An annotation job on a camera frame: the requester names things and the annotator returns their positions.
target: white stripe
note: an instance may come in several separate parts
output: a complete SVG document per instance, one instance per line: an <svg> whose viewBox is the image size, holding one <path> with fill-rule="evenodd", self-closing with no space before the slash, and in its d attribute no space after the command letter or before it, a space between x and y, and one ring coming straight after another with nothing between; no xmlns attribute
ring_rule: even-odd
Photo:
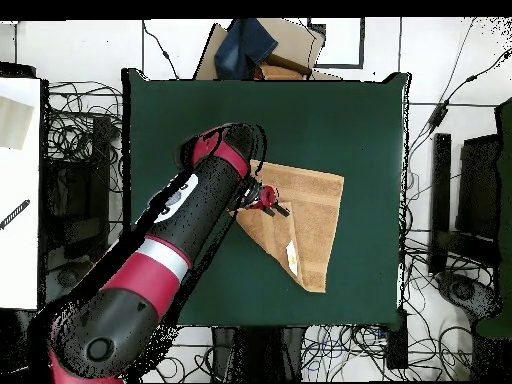
<svg viewBox="0 0 512 384"><path fill-rule="evenodd" d="M180 255L170 247L155 240L145 239L142 246L137 250L137 253L149 256L151 259L165 266L178 277L180 282L188 271L188 265Z"/></svg>

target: black cable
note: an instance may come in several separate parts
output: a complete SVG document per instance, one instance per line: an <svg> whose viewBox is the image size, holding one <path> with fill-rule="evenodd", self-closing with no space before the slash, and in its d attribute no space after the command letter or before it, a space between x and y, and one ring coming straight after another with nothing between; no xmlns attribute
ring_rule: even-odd
<svg viewBox="0 0 512 384"><path fill-rule="evenodd" d="M164 382L166 382L166 380L170 380L171 378L174 378L178 375L178 364L180 364L181 366L181 369L183 371L183 375L185 375L185 365L183 365L183 362L181 362L178 358L175 358L173 356L169 356L169 357L166 357L165 360L168 360L168 361L171 361L174 366L176 367L176 369L174 370L174 374L173 375L164 375L164 373L162 371L160 371L160 369L158 368L158 366L160 366L161 364L158 364L158 366L155 368L156 372L160 375L160 377L162 378L162 380Z"/></svg>
<svg viewBox="0 0 512 384"><path fill-rule="evenodd" d="M414 221L414 217L412 216L412 211L411 211L411 208L409 207L409 205L405 205L405 211L406 211L406 214L407 214L406 216L409 217L409 225L407 225L407 228L405 230L405 236L407 237L407 234L409 234L409 232L411 231L412 224L413 224L413 221Z"/></svg>
<svg viewBox="0 0 512 384"><path fill-rule="evenodd" d="M209 375L210 377L213 376L214 378L222 379L222 377L211 373L208 368L206 370L203 368L203 366L207 366L205 364L209 364L208 358L209 358L210 353L213 352L213 350L214 350L214 347L211 346L208 349L206 349L206 352L203 355L195 355L194 362L196 364L196 367L194 369L192 369L191 371L185 373L183 375L183 377L178 381L178 383L185 383L187 377L190 377L192 374L194 374L195 372L197 372L199 370L202 371L203 373L205 373L206 375Z"/></svg>
<svg viewBox="0 0 512 384"><path fill-rule="evenodd" d="M423 246L425 246L425 248L427 248L428 246L424 243L421 243L417 240L412 240L412 239L406 239L406 240L411 240L411 241L414 241L415 243L418 243L418 244L421 244ZM414 256L414 255L411 255L412 252L414 251L417 251L417 252L421 252L422 254L427 254L428 251L427 249L409 249L408 252L409 252L409 256L413 257L413 259L416 259L417 257ZM488 285L491 285L492 282L493 282L493 276L492 274L489 272L488 268L483 266L481 263L479 262L476 262L474 260L472 260L471 258L463 258L461 256L456 256L456 255L452 255L450 253L447 253L447 258L449 259L454 259L455 261L449 266L447 267L447 270L451 271L451 272L457 272L457 271L478 271L479 275L480 275L480 272L481 271L484 271L487 276L489 277L489 283ZM455 267L455 265L457 264L457 262L459 261L464 261L464 263L459 266L459 267ZM415 269L418 271L418 273L420 273L420 275L425 279L427 280L427 278L421 274L421 272L415 267Z"/></svg>
<svg viewBox="0 0 512 384"><path fill-rule="evenodd" d="M327 370L327 367L324 368L326 370L326 380L329 382L334 381L336 376L343 372L343 368L345 367L345 364L352 358L355 357L370 357L372 362L375 364L377 369L382 375L382 379L388 379L391 380L388 376L385 375L384 369L379 366L377 363L377 359L383 359L384 353L382 352L382 347L380 346L373 346L368 345L366 341L366 337L371 335L376 337L376 334L374 331L372 331L372 328L375 326L366 326L366 325L357 325L357 326L342 326L340 333L338 335L338 340L333 345L333 339L330 335L330 330L332 330L332 326L320 326L318 331L318 339L319 340L310 340L308 338L304 338L304 340L309 340L311 343L306 346L304 350L304 353L302 355L302 369L309 369L309 364L311 363L322 363L325 361L325 358L332 359L334 358L333 352L339 352L340 354L342 352L346 352L346 357L343 359L341 364L336 365L335 371L331 374L331 369L329 366L329 369ZM320 337L321 331L324 330L325 334L323 337ZM349 332L349 340L348 340L348 346L345 342L343 342L343 337ZM329 349L326 349L326 345L330 344L331 347ZM352 349L352 345L356 345L359 347L358 350ZM305 356L306 354L312 350L316 349L316 352L314 355L309 359L309 361L305 362ZM314 369L314 371L317 371L317 379L318 379L318 371L319 368Z"/></svg>
<svg viewBox="0 0 512 384"><path fill-rule="evenodd" d="M311 46L309 47L309 55L308 55L308 68L309 68L309 62L311 60L311 52L313 51L313 45L315 44L315 41L317 40L317 38L311 33L309 28L302 23L300 18L297 18L297 20L306 29L306 31L309 33L309 35L311 35L311 37L313 37L313 41L311 41ZM311 70L311 76L313 77L313 81L315 81L315 77L313 75L313 69Z"/></svg>
<svg viewBox="0 0 512 384"><path fill-rule="evenodd" d="M217 379L217 380L219 380L219 381L223 381L223 380L224 380L224 377L223 377L223 376L221 376L221 375L218 375L218 374L215 372L215 370L214 370L214 369L213 369L213 367L212 367L212 364L210 364L210 361L209 361L209 359L208 359L208 358L209 358L209 356L210 356L210 353L212 353L212 352L213 352L212 364L214 364L214 363L215 363L215 348L212 346L212 350L211 350L211 351L207 351L207 352L203 355L203 358L204 358L204 357L206 357L206 359L204 360L204 362L203 362L203 363L204 363L204 365L206 366L206 369L208 370L208 372L206 372L206 371L202 370L202 368L201 368L201 370L202 370L203 372L205 372L206 374L208 374L212 380Z"/></svg>
<svg viewBox="0 0 512 384"><path fill-rule="evenodd" d="M86 92L79 93L77 85L79 84L95 84L99 87L92 88ZM62 89L69 87L71 91L69 93L55 93L56 89ZM100 92L107 91L114 97L114 103L109 107L103 106L91 106L88 110L84 109L84 97L99 94ZM120 154L119 149L115 148L109 143L109 154L106 155L92 143L93 140L93 118L104 116L111 120L112 128L112 140L120 136L119 127L122 123L122 117L120 115L120 107L122 106L119 102L118 95L121 92L113 87L106 84L99 83L96 81L85 81L85 82L63 82L50 84L50 98L63 97L66 101L64 106L60 109L50 108L49 114L49 133L48 133L48 147L47 147L47 158L50 161L67 161L67 162L84 162L88 164L89 169L95 175L110 192L115 194L121 194L122 190L119 187L118 170L121 169L119 162ZM93 112L95 109L99 109L101 113ZM104 181L97 172L98 166L109 164L112 169L110 173L110 179L114 181L113 187L108 181ZM63 181L60 177L61 183L67 188L66 181ZM110 228L109 234L112 233L117 227L117 222ZM86 254L92 252L97 246L92 246Z"/></svg>
<svg viewBox="0 0 512 384"><path fill-rule="evenodd" d="M487 69L479 72L478 74L475 74L475 75L471 75L470 77L466 78L466 80L464 80L455 90L452 91L452 93L448 96L447 100L449 101L453 95L458 91L460 90L461 87L464 86L464 84L467 84L469 82L472 82L474 80L476 80L479 76L489 72L492 68L494 68L501 59L503 60L507 60L510 56L512 55L512 47L510 49L507 49L505 50L499 57L498 59L496 59L496 61L491 65L489 66Z"/></svg>
<svg viewBox="0 0 512 384"><path fill-rule="evenodd" d="M117 162L117 171L119 172L119 177L121 177L121 181L123 180L123 157L119 158Z"/></svg>
<svg viewBox="0 0 512 384"><path fill-rule="evenodd" d="M443 91L443 94L441 94L441 96L439 97L439 101L437 102L438 105L441 104L441 101L443 100L443 97L444 95L446 94L446 92L448 91L448 87L450 86L451 82L452 82L452 79L453 79L453 75L455 74L455 70L457 69L457 65L459 63L459 59L460 59L460 55L462 54L462 49L464 48L464 45L466 44L466 40L469 36L469 33L471 31L471 28L473 27L473 24L475 22L476 18L473 18L471 20L471 23L469 24L469 28L466 32L466 36L464 37L464 40L462 41L462 44L459 48L459 51L457 53L457 56L455 58L455 64L453 65L453 68L452 68L452 72L450 74L450 78L448 80L448 83L446 84L446 87ZM453 95L453 93L448 97L448 99L446 99L443 107L446 108L449 100L450 100L450 97ZM423 144L425 143L425 141L427 141L429 139L429 137L432 135L432 133L434 132L436 126L434 125L430 125L429 126L429 121L431 120L431 118L429 118L426 122L425 122L425 125L423 125L423 128L421 129L420 133L418 134L418 136L416 137L416 139L412 142L411 146L410 146L410 149L411 149L411 152L409 153L409 162L408 162L408 173L412 174L413 175L413 178L412 180L414 180L414 173L412 172L411 170L411 167L410 167L410 164L411 164L411 160L412 160L412 156L414 155L414 153L416 152L416 150ZM416 147L416 143L418 142L418 140L423 137L424 135L426 134L426 137L423 139L423 141L418 144Z"/></svg>
<svg viewBox="0 0 512 384"><path fill-rule="evenodd" d="M452 176L450 177L450 180L453 180L454 178L458 178L458 177L460 177L460 176L461 176L461 174L455 174L455 175L452 175ZM407 202L407 207L409 207L409 205L410 205L411 201L413 201L413 200L418 200L418 198L419 198L419 196L420 196L420 194L421 194L421 193L424 193L425 191L430 190L430 189L431 189L431 188L432 188L436 183L437 183L437 181L434 181L434 182L433 182L432 184L430 184L428 187L426 187L426 188L424 188L423 190L418 191L417 193L415 193L415 194L413 195L413 197L411 197L411 198L409 198L409 199L408 199L409 201Z"/></svg>
<svg viewBox="0 0 512 384"><path fill-rule="evenodd" d="M468 333L469 335L472 336L471 334L471 331L469 331L467 328L464 328L464 327L461 327L461 326L458 326L458 325L454 325L452 327L448 327L446 328L445 330L441 331L441 333L439 334L439 339L438 339L438 349L439 349L439 356L441 358L441 365L445 371L445 373L448 375L448 377L450 378L451 381L457 381L455 380L452 375L448 372L448 369L446 368L446 364L445 364L445 359L444 359L444 352L445 352L445 349L443 349L442 347L442 340L443 340L443 337L446 333L448 333L449 331L452 331L452 330L462 330L462 331L465 331L466 333Z"/></svg>
<svg viewBox="0 0 512 384"><path fill-rule="evenodd" d="M151 34L148 29L146 28L146 23L144 21L142 21L142 28L144 29L144 32L149 35L150 37L153 37L155 39L155 41L157 42L158 44L158 47L160 47L160 50L162 51L162 54L164 55L164 57L169 61L169 63L171 64L171 68L172 68L172 71L174 72L174 77L179 80L180 78L178 77L178 74L176 73L176 69L174 69L174 65L172 64L172 61L171 61L171 58L169 57L169 53L167 53L164 48L162 47L162 45L160 44L160 40L158 40L158 38L156 38L155 35Z"/></svg>
<svg viewBox="0 0 512 384"><path fill-rule="evenodd" d="M409 204L412 202L412 201L415 201L418 199L419 197L419 194L421 194L422 192L428 190L431 186L427 187L426 189L424 190L421 190L421 191L418 191L418 193L416 193L415 196L413 196L411 199L409 199L409 202L407 204L407 207L409 206ZM429 230L418 230L418 229L412 229L412 225L408 227L408 232L429 232ZM426 264L426 261L419 257L418 254L421 254L421 255L425 255L428 253L428 246L422 242L419 242L417 240L413 240L413 239L410 239L410 238L407 238L406 237L406 241L412 241L412 242L415 242L417 244L419 244L420 246L422 247L419 247L419 248L416 248L416 247L411 247L409 245L406 244L406 255L409 256L411 259L412 259L412 262L410 264L410 267L411 269L414 269L416 272L418 272L418 274L420 274L420 277L415 277L414 279L411 278L412 277L412 274L408 274L407 276L407 284L412 284L413 287L414 285L416 284L416 288L420 291L420 294L422 295L423 299L424 299L424 304L426 304L426 299L425 297L423 296L423 294L421 293L421 288L419 287L419 285L417 284L417 281L418 279L423 279L424 281L427 281L427 284L432 284L432 281L435 281L434 278L431 278L429 280L429 278L427 278L425 275L423 275L423 273L418 269L417 266L414 265L414 263L417 261L417 262L421 262L423 264ZM453 258L455 260L454 263L451 264L451 266L447 267L447 269L451 269L452 271L456 271L458 269L465 269L467 267L467 265L469 264L474 264L476 265L475 268L478 268L479 270L480 269L484 269L487 273L488 270L483 268L481 266L481 264L478 264L474 261L472 261L471 259L467 259L467 258L461 258L461 257L458 257L458 256L454 256L454 255L451 255L450 253L447 254L448 257L450 258ZM463 262L461 266L457 267L457 263L458 262ZM413 368L423 368L423 369L432 369L434 371L435 374L437 374L436 378L435 378L435 381L439 381L439 379L441 378L442 376L442 373L443 371L448 374L448 378L452 379L453 380L453 377L451 376L448 368L452 368L452 366L450 364L447 364L446 363L446 360L445 360L445 355L447 352L449 352L452 357L454 358L454 365L455 365L455 361L458 360L456 358L456 356L451 353L442 343L442 338L443 336L446 334L446 332L452 330L452 329L455 329L455 328L459 328L459 329L462 329L466 332L469 333L469 330L463 328L463 327L450 327L448 329L446 329L445 331L443 331L441 333L441 335L439 336L439 339L436 341L432 335L431 335L431 332L430 332L430 328L429 328L429 325L428 325L428 322L425 320L425 318L423 317L423 315L421 314L421 311L418 311L418 309L416 307L414 307L414 305L411 304L411 302L409 300L406 301L406 303L416 312L416 315L419 315L421 317L421 319L424 321L424 324L427 328L427 333L428 333L428 337L427 338L424 338L424 339L421 339L421 340L415 340L414 337L412 337L412 335L409 333L410 337L414 340L414 343L410 344L409 345L409 349L411 347L413 347L414 345L417 345L417 344L420 344L420 345L423 345L425 347L427 347L426 345L424 345L424 342L428 341L430 343L432 343L432 348L429 348L431 350L431 354L425 358L425 359L421 359L421 360L417 360L417 361L414 361L412 363L409 364L409 370L410 372L413 372L416 377L418 377L417 373L413 370ZM458 352L459 356L461 358L463 358L462 360L458 360L460 363L462 363L464 366L468 366L469 364L469 359L467 358L467 356L463 353L463 352ZM439 356L440 358L440 361L441 361L441 366L442 368L439 368L439 367L436 367L436 366L427 366L427 365L420 365L424 362L428 362L430 360L432 360L434 357L436 356Z"/></svg>

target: robot logo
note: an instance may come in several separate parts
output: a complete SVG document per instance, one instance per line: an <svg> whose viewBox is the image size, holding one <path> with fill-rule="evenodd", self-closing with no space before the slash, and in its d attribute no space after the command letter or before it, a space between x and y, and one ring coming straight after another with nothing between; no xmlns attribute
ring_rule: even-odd
<svg viewBox="0 0 512 384"><path fill-rule="evenodd" d="M190 193L192 193L192 191L196 188L198 182L199 180L197 178L197 175L192 174L188 181L185 183L185 185L181 187L171 197L169 197L167 202L165 202L165 209L160 213L160 215L158 215L155 224L158 222L165 221L169 219L171 216L173 216L174 213L185 202Z"/></svg>

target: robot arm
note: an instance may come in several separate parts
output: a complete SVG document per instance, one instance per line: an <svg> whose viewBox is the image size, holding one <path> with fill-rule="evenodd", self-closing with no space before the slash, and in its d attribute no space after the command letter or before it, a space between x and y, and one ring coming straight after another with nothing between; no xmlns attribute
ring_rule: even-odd
<svg viewBox="0 0 512 384"><path fill-rule="evenodd" d="M286 214L273 190L249 177L254 138L252 127L232 124L182 144L177 161L194 168L187 183L167 201L139 249L55 330L50 358L56 383L122 383L117 376L144 350L203 243L234 200L238 207L276 207ZM245 178L250 189L237 200Z"/></svg>

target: folded towel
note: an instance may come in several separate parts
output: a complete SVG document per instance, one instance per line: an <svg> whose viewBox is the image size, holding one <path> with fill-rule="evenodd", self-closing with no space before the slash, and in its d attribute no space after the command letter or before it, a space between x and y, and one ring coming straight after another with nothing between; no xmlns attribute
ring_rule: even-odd
<svg viewBox="0 0 512 384"><path fill-rule="evenodd" d="M257 166L251 161L251 169ZM343 177L264 163L256 179L277 189L279 204L290 215L271 217L259 210L241 210L237 222L297 284L325 293Z"/></svg>
<svg viewBox="0 0 512 384"><path fill-rule="evenodd" d="M302 80L303 76L297 71L281 68L280 66L271 66L263 62L259 66L263 79L267 81L285 81L285 80Z"/></svg>

